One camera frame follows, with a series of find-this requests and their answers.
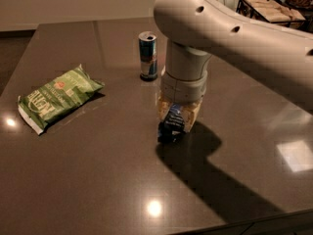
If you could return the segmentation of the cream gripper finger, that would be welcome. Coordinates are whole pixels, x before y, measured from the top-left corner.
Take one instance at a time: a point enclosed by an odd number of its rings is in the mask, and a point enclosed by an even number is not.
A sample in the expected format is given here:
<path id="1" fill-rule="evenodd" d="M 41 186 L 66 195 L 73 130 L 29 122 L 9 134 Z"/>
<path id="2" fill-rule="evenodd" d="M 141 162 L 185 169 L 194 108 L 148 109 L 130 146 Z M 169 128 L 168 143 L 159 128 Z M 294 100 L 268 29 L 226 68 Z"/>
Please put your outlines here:
<path id="1" fill-rule="evenodd" d="M 170 109 L 170 104 L 169 103 L 159 103 L 157 106 L 157 113 L 158 113 L 158 119 L 160 122 L 164 122 L 168 112 Z"/>
<path id="2" fill-rule="evenodd" d="M 190 132 L 201 108 L 200 103 L 186 105 L 182 108 L 182 118 L 184 120 L 184 131 Z"/>

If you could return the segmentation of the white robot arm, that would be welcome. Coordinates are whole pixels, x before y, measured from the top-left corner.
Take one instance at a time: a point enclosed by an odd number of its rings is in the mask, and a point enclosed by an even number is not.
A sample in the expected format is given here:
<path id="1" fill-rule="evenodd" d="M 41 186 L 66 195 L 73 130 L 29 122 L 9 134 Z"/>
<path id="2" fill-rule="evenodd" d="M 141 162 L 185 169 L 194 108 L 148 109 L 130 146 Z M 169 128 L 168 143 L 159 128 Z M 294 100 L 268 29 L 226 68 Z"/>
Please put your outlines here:
<path id="1" fill-rule="evenodd" d="M 161 72 L 159 119 L 191 130 L 206 90 L 209 59 L 216 56 L 284 96 L 313 110 L 313 36 L 249 19 L 231 0 L 156 0 L 154 19 L 167 37 Z"/>

